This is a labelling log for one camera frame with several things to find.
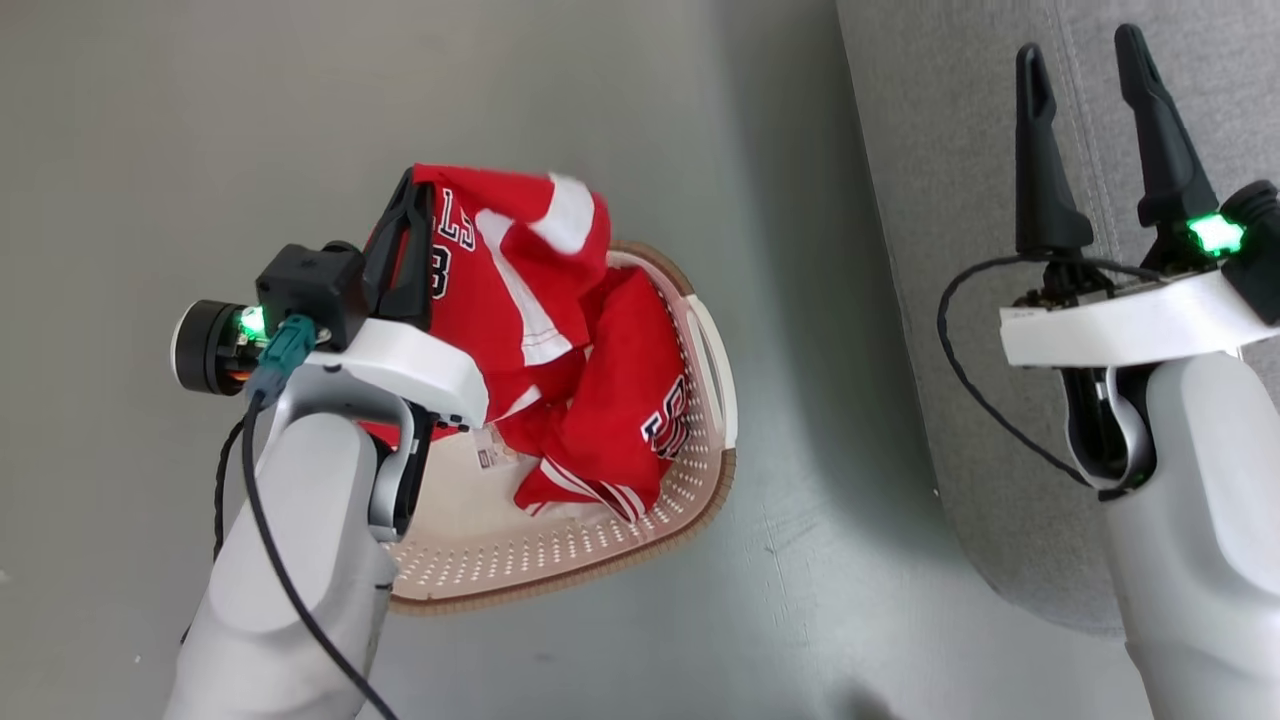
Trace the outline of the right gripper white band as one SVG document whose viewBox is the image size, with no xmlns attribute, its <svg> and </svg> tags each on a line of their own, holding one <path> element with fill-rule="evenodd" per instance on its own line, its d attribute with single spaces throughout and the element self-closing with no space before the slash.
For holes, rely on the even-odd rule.
<svg viewBox="0 0 1280 720">
<path fill-rule="evenodd" d="M 1277 337 L 1277 187 L 1261 179 L 1219 199 L 1142 29 L 1115 31 L 1123 99 L 1132 109 L 1144 193 L 1140 225 L 1161 229 L 1137 281 L 1047 309 L 1004 307 L 1014 366 L 1137 366 Z M 1057 104 L 1038 44 L 1016 55 L 1015 250 L 1080 256 L 1094 240 L 1076 208 L 1053 132 Z"/>
</svg>

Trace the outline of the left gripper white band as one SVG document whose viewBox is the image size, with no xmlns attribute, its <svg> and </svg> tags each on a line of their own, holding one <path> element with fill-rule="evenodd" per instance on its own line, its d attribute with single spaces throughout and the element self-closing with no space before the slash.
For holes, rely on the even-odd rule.
<svg viewBox="0 0 1280 720">
<path fill-rule="evenodd" d="M 369 319 L 346 351 L 317 346 L 271 405 L 274 428 L 315 413 L 402 429 L 416 413 L 457 429 L 483 424 L 488 392 L 477 365 L 421 332 L 430 329 L 433 318 L 434 196 L 431 184 L 413 184 L 413 170 L 406 169 L 364 250 L 370 314 L 413 327 Z M 193 392 L 248 396 L 246 383 L 266 345 L 261 307 L 200 300 L 173 332 L 173 375 Z"/>
</svg>

